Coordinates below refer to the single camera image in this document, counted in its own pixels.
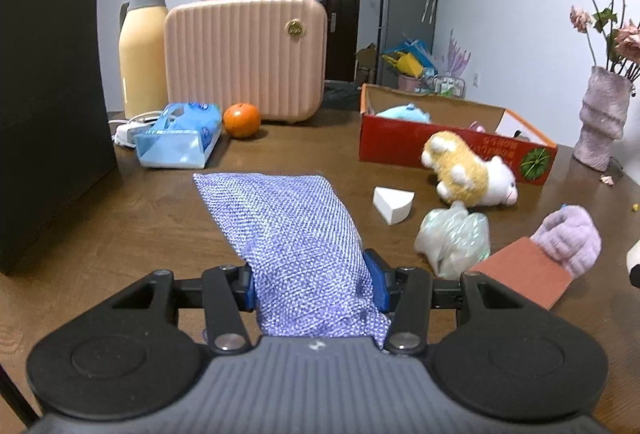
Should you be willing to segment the white wedge sponge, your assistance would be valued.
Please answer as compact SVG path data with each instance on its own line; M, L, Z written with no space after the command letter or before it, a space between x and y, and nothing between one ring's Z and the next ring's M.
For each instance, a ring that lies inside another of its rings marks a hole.
M413 191L377 186L373 192L372 202L385 223L395 225L409 216L413 199Z

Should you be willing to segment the pink ribbed suitcase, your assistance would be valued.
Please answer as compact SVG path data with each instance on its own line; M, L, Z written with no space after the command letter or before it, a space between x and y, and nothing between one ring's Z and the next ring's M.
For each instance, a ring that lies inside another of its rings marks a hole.
M168 101L256 106L295 123L320 108L328 16L317 0L201 0L165 20Z

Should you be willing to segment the black paper bag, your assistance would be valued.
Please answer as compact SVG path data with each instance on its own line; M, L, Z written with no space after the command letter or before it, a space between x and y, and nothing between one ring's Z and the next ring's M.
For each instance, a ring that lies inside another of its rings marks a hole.
M116 165L96 0L1 0L1 270Z

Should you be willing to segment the iridescent plastic bag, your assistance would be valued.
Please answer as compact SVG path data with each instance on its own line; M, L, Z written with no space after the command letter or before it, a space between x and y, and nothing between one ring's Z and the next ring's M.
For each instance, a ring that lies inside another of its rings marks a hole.
M491 254L489 222L484 213L470 212L461 201L434 209L424 217L414 250L423 255L438 277L457 280Z

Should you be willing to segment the purple textured vase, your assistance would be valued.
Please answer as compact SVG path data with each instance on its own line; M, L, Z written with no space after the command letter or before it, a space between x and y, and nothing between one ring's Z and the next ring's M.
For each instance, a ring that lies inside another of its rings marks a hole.
M624 136L632 83L601 66L593 66L582 98L582 121L573 156L583 165L604 172L612 145Z

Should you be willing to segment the yellow white plush dog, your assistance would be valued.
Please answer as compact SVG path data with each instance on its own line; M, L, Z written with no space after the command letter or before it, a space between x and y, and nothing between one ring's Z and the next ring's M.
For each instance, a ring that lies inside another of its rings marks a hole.
M433 134L423 146L421 162L434 171L436 193L450 205L510 207L518 201L515 176L502 158L483 160L454 132Z

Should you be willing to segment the blue tissue pack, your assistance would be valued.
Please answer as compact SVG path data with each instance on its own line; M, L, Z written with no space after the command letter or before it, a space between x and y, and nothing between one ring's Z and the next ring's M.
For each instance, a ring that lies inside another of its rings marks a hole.
M149 130L134 137L142 167L204 169L222 131L215 104L171 103Z

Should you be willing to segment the grey refrigerator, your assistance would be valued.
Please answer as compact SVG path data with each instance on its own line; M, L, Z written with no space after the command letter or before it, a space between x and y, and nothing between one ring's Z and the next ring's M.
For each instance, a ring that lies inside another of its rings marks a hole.
M380 0L375 82L381 86L397 87L397 72L383 60L384 52L398 48L406 40L422 41L428 52L433 51L435 17L430 15L432 8L428 8L426 2L427 0Z

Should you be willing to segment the lavender knitted glove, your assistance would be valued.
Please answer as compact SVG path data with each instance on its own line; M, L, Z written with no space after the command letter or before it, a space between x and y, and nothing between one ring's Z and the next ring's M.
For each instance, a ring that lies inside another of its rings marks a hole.
M562 206L545 217L532 242L574 279L596 264L602 239L590 214L581 206Z

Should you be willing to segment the purple satin scrunchie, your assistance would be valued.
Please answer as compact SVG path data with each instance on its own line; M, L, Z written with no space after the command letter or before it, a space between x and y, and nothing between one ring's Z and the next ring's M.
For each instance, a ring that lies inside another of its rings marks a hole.
M485 133L486 132L486 129L477 121L472 122L469 125L469 129L471 131L478 132L478 133Z

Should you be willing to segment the purple checkered fabric pouch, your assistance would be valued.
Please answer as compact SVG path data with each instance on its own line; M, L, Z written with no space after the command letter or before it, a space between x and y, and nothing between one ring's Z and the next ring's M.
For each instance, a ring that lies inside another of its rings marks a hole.
M356 225L320 175L194 175L205 206L252 269L257 321L267 336L370 336L390 320L373 300Z

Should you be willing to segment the blue fluffy monster plush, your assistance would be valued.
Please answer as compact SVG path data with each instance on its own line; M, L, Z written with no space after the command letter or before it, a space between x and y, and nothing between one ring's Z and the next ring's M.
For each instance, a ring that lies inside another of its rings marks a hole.
M430 123L431 116L414 104L406 104L390 107L376 114L380 118L410 121L417 123Z

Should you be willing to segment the orange fruit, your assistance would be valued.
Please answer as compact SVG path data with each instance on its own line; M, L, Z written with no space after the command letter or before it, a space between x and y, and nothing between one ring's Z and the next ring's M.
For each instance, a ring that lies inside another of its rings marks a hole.
M254 136L262 124L262 117L256 106L239 103L229 106L222 115L224 130L232 139L248 139Z

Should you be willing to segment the black bag on floor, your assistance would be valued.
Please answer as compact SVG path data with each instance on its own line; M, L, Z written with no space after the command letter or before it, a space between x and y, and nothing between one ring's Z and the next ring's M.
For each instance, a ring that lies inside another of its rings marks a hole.
M360 90L353 82L326 80L322 108L359 111Z

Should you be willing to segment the dried pink roses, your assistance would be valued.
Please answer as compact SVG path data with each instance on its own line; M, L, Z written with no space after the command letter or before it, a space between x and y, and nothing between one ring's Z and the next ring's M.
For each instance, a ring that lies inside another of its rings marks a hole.
M573 5L570 24L586 39L590 60L599 64L593 37L604 43L606 72L635 83L639 80L639 23L627 14L627 0L589 0L589 10Z

